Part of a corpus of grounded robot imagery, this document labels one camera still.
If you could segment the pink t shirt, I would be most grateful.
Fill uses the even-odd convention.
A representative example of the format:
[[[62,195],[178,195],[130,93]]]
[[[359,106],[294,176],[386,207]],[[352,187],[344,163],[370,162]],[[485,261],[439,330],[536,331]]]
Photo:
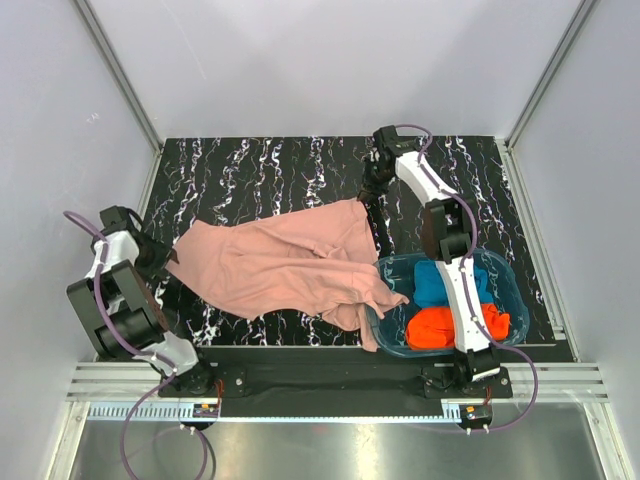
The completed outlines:
[[[255,320],[278,310],[319,316],[357,331],[364,350],[378,343],[367,319],[407,303],[376,267],[364,204],[356,199],[238,226],[197,220],[174,245],[168,272],[221,311]]]

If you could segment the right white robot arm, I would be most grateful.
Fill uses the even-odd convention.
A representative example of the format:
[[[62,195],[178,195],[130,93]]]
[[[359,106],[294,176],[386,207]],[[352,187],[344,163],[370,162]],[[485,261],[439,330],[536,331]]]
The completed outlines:
[[[500,371],[495,341],[487,330],[474,277],[478,227],[470,205],[431,167],[426,152],[433,136],[419,146],[403,140],[394,125],[373,133],[374,153],[364,167],[358,199],[369,201],[404,182],[423,204],[421,245],[443,280],[454,323],[453,380],[457,390],[476,396]]]

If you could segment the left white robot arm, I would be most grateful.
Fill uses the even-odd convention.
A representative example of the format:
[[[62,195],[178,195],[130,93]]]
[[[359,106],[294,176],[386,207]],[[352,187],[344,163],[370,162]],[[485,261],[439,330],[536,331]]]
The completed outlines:
[[[166,272],[175,251],[146,234],[141,217],[128,207],[102,210],[100,228],[78,213],[63,215],[91,237],[92,265],[66,294],[97,355],[146,361],[165,377],[181,376],[193,395],[208,394],[216,372],[199,362],[191,341],[170,331],[147,286]]]

